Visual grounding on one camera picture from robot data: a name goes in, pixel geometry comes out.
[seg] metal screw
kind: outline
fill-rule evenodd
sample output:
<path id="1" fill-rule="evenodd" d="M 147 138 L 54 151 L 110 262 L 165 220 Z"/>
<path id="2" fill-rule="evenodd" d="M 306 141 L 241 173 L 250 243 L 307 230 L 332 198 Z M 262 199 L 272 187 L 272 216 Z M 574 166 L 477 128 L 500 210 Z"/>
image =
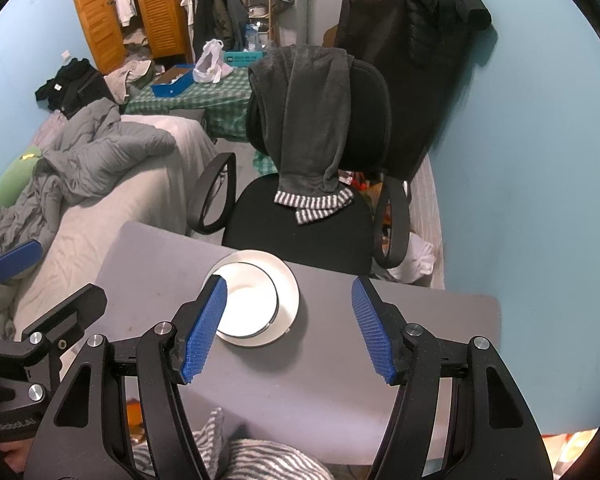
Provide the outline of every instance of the metal screw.
<path id="1" fill-rule="evenodd" d="M 40 341 L 42 341 L 42 334 L 40 332 L 34 332 L 29 336 L 29 342 L 32 345 L 37 345 Z"/>
<path id="2" fill-rule="evenodd" d="M 100 346 L 103 341 L 104 338 L 100 334 L 96 334 L 87 339 L 87 345 L 92 348 L 96 348 L 96 346 Z"/>
<path id="3" fill-rule="evenodd" d="M 491 346 L 491 343 L 489 343 L 487 338 L 480 336 L 474 339 L 474 345 L 480 350 L 486 350 L 489 348 L 489 346 Z"/>
<path id="4" fill-rule="evenodd" d="M 33 400 L 34 402 L 38 402 L 44 396 L 45 391 L 39 384 L 34 384 L 32 387 L 29 388 L 29 399 Z"/>
<path id="5" fill-rule="evenodd" d="M 168 321 L 163 321 L 155 326 L 154 332 L 158 335 L 165 335 L 171 332 L 172 328 L 173 326 L 171 325 L 171 323 L 169 323 Z"/>
<path id="6" fill-rule="evenodd" d="M 417 323 L 409 323 L 406 327 L 404 327 L 404 331 L 409 335 L 419 336 L 422 335 L 424 329 Z"/>

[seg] blue box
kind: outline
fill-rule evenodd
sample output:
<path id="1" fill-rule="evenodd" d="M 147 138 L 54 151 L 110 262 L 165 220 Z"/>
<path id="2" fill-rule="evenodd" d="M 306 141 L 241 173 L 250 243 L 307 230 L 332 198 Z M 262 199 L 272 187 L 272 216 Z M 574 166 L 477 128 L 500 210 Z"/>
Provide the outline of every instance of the blue box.
<path id="1" fill-rule="evenodd" d="M 156 97 L 176 97 L 193 83 L 193 65 L 176 65 L 167 70 L 152 85 Z"/>
<path id="2" fill-rule="evenodd" d="M 247 67 L 254 61 L 264 56 L 264 52 L 256 50 L 254 52 L 225 52 L 224 62 L 230 66 Z"/>

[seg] blue wall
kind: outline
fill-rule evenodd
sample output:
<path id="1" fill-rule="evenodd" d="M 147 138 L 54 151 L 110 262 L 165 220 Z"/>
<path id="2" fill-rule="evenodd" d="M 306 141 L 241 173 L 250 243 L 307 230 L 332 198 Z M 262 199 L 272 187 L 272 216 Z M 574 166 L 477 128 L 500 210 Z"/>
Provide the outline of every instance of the blue wall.
<path id="1" fill-rule="evenodd" d="M 65 50 L 91 59 L 73 0 L 10 0 L 0 12 L 0 174 L 48 116 L 34 92 Z"/>
<path id="2" fill-rule="evenodd" d="M 491 294 L 540 430 L 600 423 L 600 40 L 571 0 L 483 0 L 431 151 L 449 290 Z"/>

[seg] green pillow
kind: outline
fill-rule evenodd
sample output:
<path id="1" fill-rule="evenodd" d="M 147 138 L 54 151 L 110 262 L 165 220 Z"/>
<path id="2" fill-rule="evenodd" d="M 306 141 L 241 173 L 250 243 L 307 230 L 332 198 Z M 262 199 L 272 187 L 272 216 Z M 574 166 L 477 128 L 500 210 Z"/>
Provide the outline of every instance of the green pillow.
<path id="1" fill-rule="evenodd" d="M 0 177 L 0 205 L 10 207 L 16 203 L 41 156 L 42 150 L 31 146 L 4 170 Z"/>

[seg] chair seat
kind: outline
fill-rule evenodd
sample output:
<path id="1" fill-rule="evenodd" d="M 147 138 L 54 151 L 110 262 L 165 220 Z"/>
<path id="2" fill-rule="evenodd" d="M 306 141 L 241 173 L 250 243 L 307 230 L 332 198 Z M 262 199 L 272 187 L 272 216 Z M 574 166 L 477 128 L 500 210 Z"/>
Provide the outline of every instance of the chair seat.
<path id="1" fill-rule="evenodd" d="M 298 225 L 296 210 L 273 202 L 278 175 L 261 176 L 242 192 L 224 230 L 222 244 L 256 249 L 282 260 L 347 274 L 371 271 L 371 212 L 356 190 L 353 202 L 334 215 Z"/>

